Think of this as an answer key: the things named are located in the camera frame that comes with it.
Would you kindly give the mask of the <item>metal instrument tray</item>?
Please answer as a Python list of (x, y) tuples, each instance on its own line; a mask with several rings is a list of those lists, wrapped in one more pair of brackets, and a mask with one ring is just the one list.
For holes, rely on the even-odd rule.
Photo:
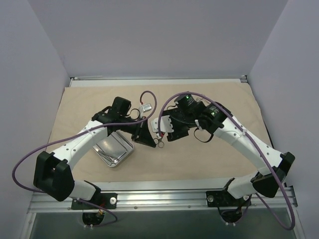
[(133, 153), (134, 145), (120, 132), (116, 131), (95, 144), (93, 149), (96, 153), (101, 150), (112, 158), (117, 159), (116, 163), (109, 163), (99, 156), (109, 167), (117, 167)]

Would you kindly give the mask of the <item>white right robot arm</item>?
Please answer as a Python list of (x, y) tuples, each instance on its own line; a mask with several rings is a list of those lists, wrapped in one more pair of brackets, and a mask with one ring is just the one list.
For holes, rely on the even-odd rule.
[(239, 198), (254, 193), (273, 198), (295, 160), (292, 153), (271, 148), (244, 128), (221, 104), (178, 104), (176, 108), (163, 112), (161, 120), (165, 119), (169, 121), (169, 128), (162, 128), (161, 131), (167, 133), (168, 141), (188, 136), (191, 128), (202, 129), (230, 144), (256, 167), (256, 173), (227, 182), (221, 199), (229, 206)]

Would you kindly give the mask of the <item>steel surgical scissors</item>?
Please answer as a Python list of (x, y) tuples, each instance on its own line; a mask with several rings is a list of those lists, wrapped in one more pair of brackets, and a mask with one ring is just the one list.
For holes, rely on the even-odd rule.
[(154, 142), (156, 143), (156, 146), (158, 148), (164, 148), (164, 142), (163, 142), (163, 138), (154, 138)]

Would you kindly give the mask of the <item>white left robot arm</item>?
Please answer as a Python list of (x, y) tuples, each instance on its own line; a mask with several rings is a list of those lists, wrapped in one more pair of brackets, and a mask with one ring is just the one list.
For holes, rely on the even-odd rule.
[(101, 190), (93, 183), (74, 180), (72, 169), (76, 163), (95, 144), (118, 130), (129, 133), (133, 142), (156, 147), (148, 119), (132, 119), (128, 116), (130, 107), (129, 100), (115, 97), (111, 106), (94, 114), (78, 137), (50, 153), (41, 152), (36, 159), (34, 186), (59, 202), (66, 198), (78, 198), (89, 209), (98, 207)]

